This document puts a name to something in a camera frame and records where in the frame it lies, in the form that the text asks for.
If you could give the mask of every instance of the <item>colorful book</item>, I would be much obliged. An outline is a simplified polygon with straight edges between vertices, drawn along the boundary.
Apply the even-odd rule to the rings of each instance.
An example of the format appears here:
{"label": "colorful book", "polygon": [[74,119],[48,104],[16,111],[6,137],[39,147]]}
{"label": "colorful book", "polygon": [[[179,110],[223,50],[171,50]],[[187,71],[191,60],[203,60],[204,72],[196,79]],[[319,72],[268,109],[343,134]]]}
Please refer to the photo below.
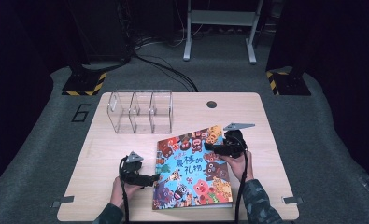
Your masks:
{"label": "colorful book", "polygon": [[179,207],[232,206],[228,163],[204,142],[222,144],[221,126],[171,137],[158,142],[153,210]]}

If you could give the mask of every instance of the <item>sleeve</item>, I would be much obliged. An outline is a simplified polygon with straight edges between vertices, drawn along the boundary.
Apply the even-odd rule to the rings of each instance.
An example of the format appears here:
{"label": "sleeve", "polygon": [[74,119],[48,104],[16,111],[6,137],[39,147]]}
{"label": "sleeve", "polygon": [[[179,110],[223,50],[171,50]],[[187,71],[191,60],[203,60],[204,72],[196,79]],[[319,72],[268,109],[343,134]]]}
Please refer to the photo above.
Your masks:
{"label": "sleeve", "polygon": [[259,180],[245,183],[243,201],[248,210],[249,223],[283,223],[277,210],[269,203],[269,197]]}
{"label": "sleeve", "polygon": [[93,224],[119,224],[122,218],[123,212],[119,207],[112,203],[108,203]]}

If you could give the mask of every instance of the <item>hand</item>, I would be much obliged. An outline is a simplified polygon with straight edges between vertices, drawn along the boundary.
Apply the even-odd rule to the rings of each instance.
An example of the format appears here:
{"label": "hand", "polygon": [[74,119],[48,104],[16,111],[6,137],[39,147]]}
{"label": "hand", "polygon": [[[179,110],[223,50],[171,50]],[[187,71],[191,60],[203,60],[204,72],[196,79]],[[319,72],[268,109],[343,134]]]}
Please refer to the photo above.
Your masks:
{"label": "hand", "polygon": [[[254,176],[253,176],[253,164],[251,161],[251,152],[245,151],[244,153],[248,153],[248,160],[247,160],[248,173],[246,175],[246,180],[245,180],[246,182],[251,179],[254,179]],[[219,156],[222,160],[227,161],[228,164],[230,164],[231,169],[233,170],[234,176],[236,176],[236,178],[240,181],[243,175],[243,171],[245,171],[245,162],[246,162],[245,155],[243,154],[243,152],[238,158],[232,158],[229,156],[221,156],[221,155]]]}
{"label": "hand", "polygon": [[[128,196],[128,201],[131,200],[131,198],[133,197],[133,195],[138,189],[143,188],[142,186],[130,185],[126,183],[124,187],[125,187],[126,195]],[[116,205],[119,208],[122,208],[123,206],[123,192],[122,192],[122,186],[121,186],[121,178],[119,176],[117,176],[114,180],[114,184],[112,186],[110,203]]]}

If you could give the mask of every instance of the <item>table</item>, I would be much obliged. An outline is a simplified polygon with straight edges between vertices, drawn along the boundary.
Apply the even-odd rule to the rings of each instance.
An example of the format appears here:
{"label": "table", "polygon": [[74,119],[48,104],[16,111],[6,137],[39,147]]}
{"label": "table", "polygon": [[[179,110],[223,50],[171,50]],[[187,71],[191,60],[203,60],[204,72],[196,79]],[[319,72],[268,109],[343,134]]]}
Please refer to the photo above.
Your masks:
{"label": "table", "polygon": [[258,0],[257,9],[254,12],[192,10],[191,0],[188,0],[187,40],[183,60],[190,60],[192,46],[191,24],[240,25],[251,26],[250,36],[246,38],[246,46],[248,48],[248,60],[251,64],[255,64],[257,61],[253,48],[253,40],[262,6],[263,0]]}
{"label": "table", "polygon": [[[231,122],[254,123],[242,130],[252,153],[254,176],[267,191],[272,206],[285,220],[299,216],[296,204],[284,204],[281,197],[292,196],[274,136],[257,93],[249,92],[173,92],[173,129],[171,134],[116,134],[106,112],[110,93],[102,95],[88,131],[77,165],[64,196],[74,196],[72,203],[62,203],[60,221],[92,221],[109,202],[112,183],[119,173],[120,160],[133,150],[144,158],[140,174],[155,174],[158,140]],[[206,103],[214,101],[215,108]],[[230,171],[236,201],[239,181]],[[232,221],[234,209],[180,208],[153,211],[152,188],[136,193],[129,202],[131,221]],[[247,220],[245,206],[239,217]]]}

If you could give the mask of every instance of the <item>black and yellow hazard tape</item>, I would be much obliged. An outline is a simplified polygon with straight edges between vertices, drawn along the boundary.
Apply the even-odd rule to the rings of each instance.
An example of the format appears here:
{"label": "black and yellow hazard tape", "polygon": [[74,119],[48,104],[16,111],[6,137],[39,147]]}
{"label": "black and yellow hazard tape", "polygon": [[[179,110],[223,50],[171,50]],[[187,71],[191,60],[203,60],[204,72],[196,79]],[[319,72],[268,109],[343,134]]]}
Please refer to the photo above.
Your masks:
{"label": "black and yellow hazard tape", "polygon": [[272,92],[274,95],[279,95],[279,90],[277,89],[277,84],[274,80],[274,74],[276,75],[288,75],[288,73],[285,72],[279,72],[279,73],[273,73],[273,72],[266,72],[266,76],[268,77],[269,84],[271,85]]}
{"label": "black and yellow hazard tape", "polygon": [[72,95],[72,96],[79,96],[79,95],[97,95],[97,93],[102,89],[103,82],[107,73],[102,74],[97,81],[96,86],[94,87],[93,91],[62,91],[62,95]]}

